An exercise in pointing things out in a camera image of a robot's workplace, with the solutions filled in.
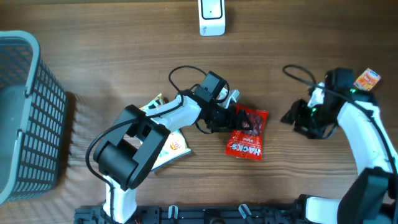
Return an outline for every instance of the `wooden surface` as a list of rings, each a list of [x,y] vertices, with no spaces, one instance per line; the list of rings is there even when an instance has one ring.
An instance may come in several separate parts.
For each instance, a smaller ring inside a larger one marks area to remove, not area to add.
[[[288,63],[322,80],[335,67],[381,74],[376,88],[384,125],[397,145],[398,14],[389,1],[233,1],[227,30],[201,37],[196,2],[2,6],[0,29],[22,29],[40,41],[42,58],[70,97],[73,132],[65,141],[59,186],[37,200],[7,203],[1,223],[71,223],[74,209],[104,200],[104,183],[84,163],[89,143],[129,104],[176,94],[167,80],[179,65],[212,70],[239,89],[241,104],[270,112],[262,162],[224,154],[229,134],[182,132],[194,154],[151,174],[139,205],[292,202],[300,194],[340,198],[356,178],[339,129],[310,141],[279,122],[307,87],[285,77]],[[183,89],[203,75],[176,72]]]

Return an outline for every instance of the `wooden table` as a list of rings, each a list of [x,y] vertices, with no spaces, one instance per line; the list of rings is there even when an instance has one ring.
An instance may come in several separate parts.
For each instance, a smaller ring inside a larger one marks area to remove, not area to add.
[[[307,87],[281,72],[306,66],[322,80],[327,70],[370,67],[383,82],[376,95],[395,145],[398,4],[389,1],[228,1],[221,37],[201,37],[196,2],[1,6],[0,29],[22,29],[41,43],[42,58],[70,95],[70,121],[59,186],[36,200],[7,203],[1,223],[71,223],[74,209],[104,200],[105,184],[86,168],[89,143],[130,104],[158,93],[176,94],[167,79],[179,65],[195,65],[239,89],[240,103],[270,112],[262,162],[224,154],[229,134],[182,132],[194,153],[151,174],[139,205],[221,205],[292,202],[300,194],[340,198],[356,178],[342,130],[308,140],[279,122]],[[183,89],[201,82],[176,72]]]

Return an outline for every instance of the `plastic basket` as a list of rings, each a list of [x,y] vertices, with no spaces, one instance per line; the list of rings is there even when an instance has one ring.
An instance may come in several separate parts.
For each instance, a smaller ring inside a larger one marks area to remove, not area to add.
[[[34,36],[0,32],[0,204],[55,187],[66,110]]]

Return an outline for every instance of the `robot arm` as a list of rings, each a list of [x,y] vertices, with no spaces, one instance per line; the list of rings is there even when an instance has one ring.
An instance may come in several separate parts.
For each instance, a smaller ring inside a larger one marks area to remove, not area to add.
[[[113,126],[122,122],[135,122],[121,126],[107,134],[94,152],[103,177],[114,187],[106,186],[106,201],[103,210],[118,223],[125,223],[137,208],[137,187],[148,176],[170,133],[203,119],[211,132],[231,129],[252,129],[244,110],[236,111],[229,105],[236,101],[239,92],[226,94],[224,79],[209,72],[194,92],[181,91],[176,99],[159,108],[141,111],[134,105],[126,107]],[[249,124],[244,128],[242,123]],[[139,149],[123,139],[127,134],[142,141]]]
[[[385,193],[395,199],[395,180],[391,164],[396,164],[397,153],[382,125],[380,109],[371,93],[352,89],[354,74],[351,70],[337,68],[326,74],[321,83],[329,90],[353,99],[371,113],[387,142],[369,118],[353,104],[340,100],[320,88],[310,90],[311,100],[296,101],[282,122],[294,124],[294,131],[309,139],[324,139],[326,127],[338,124],[346,134],[358,169],[358,179],[342,200],[300,196],[302,218],[314,223],[362,223],[375,221],[391,223],[395,204],[382,204]],[[389,160],[387,150],[394,158]]]

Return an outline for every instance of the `orange package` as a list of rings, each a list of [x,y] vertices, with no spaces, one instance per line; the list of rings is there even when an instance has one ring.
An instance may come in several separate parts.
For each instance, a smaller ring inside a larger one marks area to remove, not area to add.
[[[252,110],[243,106],[236,105],[236,111],[244,109],[253,130],[233,131],[229,139],[225,154],[244,159],[262,160],[262,132],[266,126],[268,111]]]
[[[379,74],[368,68],[356,79],[354,86],[360,90],[370,91],[380,79]]]

